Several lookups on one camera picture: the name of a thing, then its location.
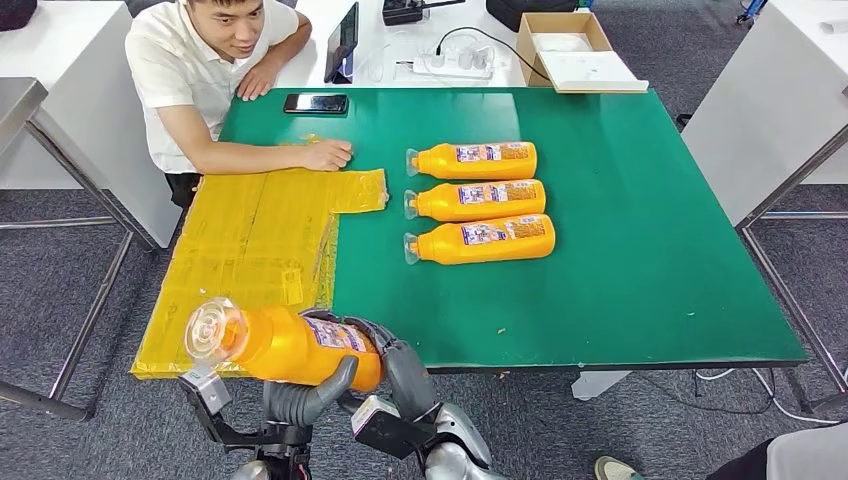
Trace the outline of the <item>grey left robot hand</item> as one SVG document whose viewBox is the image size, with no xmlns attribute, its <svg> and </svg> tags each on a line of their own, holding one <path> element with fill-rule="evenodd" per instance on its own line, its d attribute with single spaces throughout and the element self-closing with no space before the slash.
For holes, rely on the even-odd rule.
<svg viewBox="0 0 848 480">
<path fill-rule="evenodd" d="M 356 357 L 344 356 L 335 371 L 317 386 L 265 381 L 263 407 L 266 419 L 308 427 L 314 425 L 332 405 L 354 411 L 358 400 L 353 397 L 351 386 L 358 364 Z"/>
</svg>

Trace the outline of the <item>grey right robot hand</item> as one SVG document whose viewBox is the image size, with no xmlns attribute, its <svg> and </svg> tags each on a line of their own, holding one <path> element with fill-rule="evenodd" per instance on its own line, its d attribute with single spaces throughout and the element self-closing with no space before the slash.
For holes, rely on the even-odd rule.
<svg viewBox="0 0 848 480">
<path fill-rule="evenodd" d="M 380 355 L 383 374 L 391 387 L 392 400 L 403 420 L 417 421 L 437 404 L 433 383 L 417 352 L 386 327 L 322 308 L 310 308 L 302 311 L 301 315 L 307 319 L 353 326 L 371 340 Z"/>
</svg>

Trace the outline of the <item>person's right hand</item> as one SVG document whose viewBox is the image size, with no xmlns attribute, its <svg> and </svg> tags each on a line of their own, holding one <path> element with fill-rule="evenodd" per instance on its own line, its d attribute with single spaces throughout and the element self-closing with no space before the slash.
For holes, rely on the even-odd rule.
<svg viewBox="0 0 848 480">
<path fill-rule="evenodd" d="M 305 145 L 300 166 L 313 171 L 339 171 L 353 158 L 352 144 L 342 140 L 322 140 Z"/>
</svg>

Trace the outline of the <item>person's left hand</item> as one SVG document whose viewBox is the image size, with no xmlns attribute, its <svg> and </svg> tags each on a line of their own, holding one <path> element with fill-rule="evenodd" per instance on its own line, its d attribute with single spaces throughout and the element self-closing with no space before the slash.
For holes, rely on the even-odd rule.
<svg viewBox="0 0 848 480">
<path fill-rule="evenodd" d="M 280 67 L 274 60 L 263 59 L 243 77 L 236 96 L 243 101 L 253 101 L 266 95 L 274 86 Z"/>
</svg>

